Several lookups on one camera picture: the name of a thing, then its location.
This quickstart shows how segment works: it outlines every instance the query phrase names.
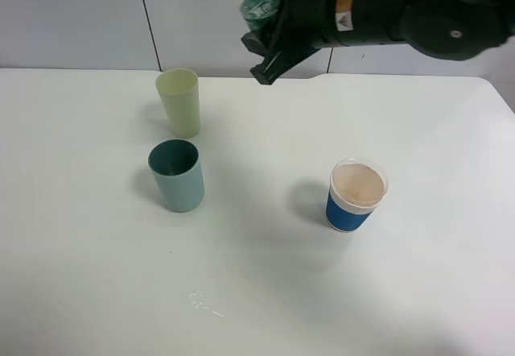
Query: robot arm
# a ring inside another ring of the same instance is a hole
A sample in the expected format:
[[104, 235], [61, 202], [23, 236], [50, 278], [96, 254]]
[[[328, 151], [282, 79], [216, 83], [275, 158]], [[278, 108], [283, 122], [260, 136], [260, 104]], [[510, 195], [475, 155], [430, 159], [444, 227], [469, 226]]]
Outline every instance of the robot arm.
[[281, 0], [241, 39], [263, 56], [250, 71], [271, 85], [321, 48], [408, 43], [428, 56], [467, 60], [515, 34], [515, 0]]

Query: white table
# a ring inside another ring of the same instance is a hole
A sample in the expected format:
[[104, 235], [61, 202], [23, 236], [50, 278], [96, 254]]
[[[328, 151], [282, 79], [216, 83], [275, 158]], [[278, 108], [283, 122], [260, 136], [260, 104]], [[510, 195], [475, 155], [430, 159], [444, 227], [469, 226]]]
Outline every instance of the white table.
[[[0, 71], [1, 356], [515, 354], [515, 116], [488, 82], [202, 78], [206, 197], [175, 214], [156, 76]], [[340, 234], [350, 156], [390, 191]]]

